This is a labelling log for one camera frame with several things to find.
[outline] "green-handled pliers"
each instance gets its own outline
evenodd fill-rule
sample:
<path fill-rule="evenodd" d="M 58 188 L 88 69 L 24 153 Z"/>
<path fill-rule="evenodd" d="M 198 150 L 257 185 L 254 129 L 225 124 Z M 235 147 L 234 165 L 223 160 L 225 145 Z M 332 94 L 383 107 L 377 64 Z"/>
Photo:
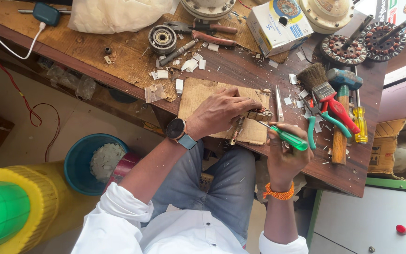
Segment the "green-handled pliers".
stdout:
<path fill-rule="evenodd" d="M 309 142 L 309 147 L 312 150 L 316 149 L 316 144 L 314 143 L 314 137 L 313 137 L 314 124 L 316 124 L 316 117 L 315 117 L 316 114 L 319 114 L 325 120 L 336 125 L 342 131 L 344 136 L 346 136 L 346 138 L 352 137 L 349 130 L 344 126 L 344 124 L 342 124 L 340 121 L 336 120 L 335 118 L 332 118 L 331 116 L 329 116 L 327 111 L 325 111 L 324 113 L 320 112 L 320 110 L 317 106 L 317 101 L 314 98 L 314 95 L 313 95 L 314 107 L 310 107 L 309 103 L 303 97 L 300 96 L 300 98 L 302 99 L 303 103 L 305 103 L 306 108 L 311 112 L 311 116 L 308 118 L 308 121 L 309 121 L 308 142 Z"/>

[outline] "red button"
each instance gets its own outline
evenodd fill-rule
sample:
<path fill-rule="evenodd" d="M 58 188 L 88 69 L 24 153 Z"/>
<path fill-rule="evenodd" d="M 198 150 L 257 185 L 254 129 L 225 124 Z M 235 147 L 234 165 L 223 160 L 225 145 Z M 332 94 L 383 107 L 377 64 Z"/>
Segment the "red button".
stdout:
<path fill-rule="evenodd" d="M 402 225 L 397 225 L 396 230 L 401 234 L 406 234 L 406 227 L 404 227 Z"/>

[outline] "green screwdriver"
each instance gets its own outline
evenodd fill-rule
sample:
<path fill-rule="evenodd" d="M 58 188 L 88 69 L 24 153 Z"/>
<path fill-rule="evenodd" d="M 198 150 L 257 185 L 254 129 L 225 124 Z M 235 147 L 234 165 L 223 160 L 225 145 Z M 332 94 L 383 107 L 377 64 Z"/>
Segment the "green screwdriver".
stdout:
<path fill-rule="evenodd" d="M 306 149 L 308 149 L 308 142 L 297 137 L 296 135 L 290 134 L 286 131 L 282 131 L 282 130 L 278 129 L 275 125 L 268 126 L 267 124 L 260 122 L 260 121 L 258 121 L 258 123 L 266 126 L 267 128 L 269 128 L 271 130 L 278 132 L 281 140 L 287 141 L 288 144 L 299 149 L 300 151 L 305 151 Z"/>

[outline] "man's hand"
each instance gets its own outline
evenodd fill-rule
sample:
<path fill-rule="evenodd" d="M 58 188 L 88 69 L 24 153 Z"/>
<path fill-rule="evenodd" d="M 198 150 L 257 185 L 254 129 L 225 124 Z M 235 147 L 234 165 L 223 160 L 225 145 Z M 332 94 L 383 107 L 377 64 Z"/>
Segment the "man's hand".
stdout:
<path fill-rule="evenodd" d="M 186 132 L 192 139 L 198 140 L 226 131 L 241 113 L 261 107 L 261 102 L 240 97 L 237 87 L 220 88 L 186 119 Z"/>
<path fill-rule="evenodd" d="M 298 127 L 286 123 L 269 123 L 269 126 L 272 125 L 308 141 L 308 134 Z M 273 130 L 269 130 L 268 134 L 270 139 L 267 145 L 270 146 L 270 152 L 267 167 L 270 175 L 270 189 L 274 192 L 288 192 L 292 179 L 313 159 L 313 151 L 309 147 L 305 151 L 300 151 L 290 146 L 283 152 L 279 134 Z"/>

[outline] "wooden table surface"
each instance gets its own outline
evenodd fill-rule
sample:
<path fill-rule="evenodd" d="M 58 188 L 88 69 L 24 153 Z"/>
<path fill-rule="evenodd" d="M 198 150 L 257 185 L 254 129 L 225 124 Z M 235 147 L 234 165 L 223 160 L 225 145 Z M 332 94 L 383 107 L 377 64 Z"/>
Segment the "wooden table surface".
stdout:
<path fill-rule="evenodd" d="M 364 19 L 364 17 L 365 15 L 355 11 L 352 22 L 338 32 L 338 34 L 349 35 L 353 30 L 356 29 L 356 26 Z M 12 40 L 14 43 L 26 48 L 29 48 L 32 43 L 32 39 L 30 38 L 31 33 L 35 34 L 35 32 L 37 32 L 37 30 L 31 31 L 29 35 L 26 35 L 15 32 L 0 24 L 1 37 Z M 310 61 L 321 61 L 318 47 L 323 37 L 323 35 L 315 33 L 302 45 L 301 48 Z M 199 54 L 206 59 L 207 70 L 196 69 L 193 73 L 183 72 L 179 78 L 184 79 L 185 77 L 195 77 L 227 84 L 251 87 L 254 89 L 270 89 L 273 94 L 275 93 L 275 85 L 279 85 L 281 98 L 284 98 L 289 95 L 289 92 L 294 95 L 295 93 L 298 94 L 302 90 L 296 85 L 290 84 L 288 78 L 289 74 L 298 74 L 310 64 L 308 61 L 301 61 L 298 58 L 296 53 L 299 50 L 300 49 L 291 50 L 289 53 L 289 59 L 275 69 L 268 65 L 268 59 L 265 59 L 264 61 L 257 59 L 255 55 L 252 55 L 240 47 L 227 49 L 225 49 L 225 47 L 220 47 L 218 52 L 202 49 L 199 51 Z M 54 49 L 54 45 L 36 43 L 33 51 L 48 57 L 53 61 L 74 68 L 75 70 L 101 82 L 109 84 L 120 91 L 124 91 L 139 99 L 145 99 L 143 89 L 99 70 L 86 62 L 66 55 Z M 328 122 L 321 122 L 321 124 L 328 126 L 331 131 L 324 127 L 322 132 L 314 135 L 314 138 L 317 138 L 317 149 L 314 151 L 315 157 L 313 161 L 302 170 L 303 173 L 316 178 L 343 193 L 358 197 L 363 196 L 369 164 L 369 155 L 374 139 L 376 119 L 379 113 L 385 71 L 386 62 L 373 63 L 366 61 L 357 67 L 358 76 L 362 77 L 364 80 L 364 84 L 360 89 L 360 94 L 361 106 L 365 107 L 366 110 L 365 116 L 368 124 L 369 142 L 365 145 L 359 145 L 353 142 L 352 147 L 348 147 L 350 158 L 347 159 L 347 164 L 345 166 L 332 165 L 331 163 L 323 164 L 331 161 L 331 158 L 327 152 L 328 149 L 332 147 L 333 125 Z M 272 96 L 271 100 L 270 105 L 272 105 L 272 107 L 270 110 L 276 112 L 275 96 Z M 153 105 L 177 115 L 180 105 L 180 98 L 172 103 L 162 99 L 160 101 L 153 102 Z M 300 128 L 307 130 L 308 121 L 302 116 L 302 114 L 304 114 L 304 110 L 302 108 L 297 108 L 296 106 L 291 106 L 292 105 L 286 106 L 285 103 L 282 102 L 285 122 L 292 125 L 298 125 Z M 241 142 L 240 145 L 263 155 L 268 155 L 269 152 L 266 145 L 250 146 Z"/>

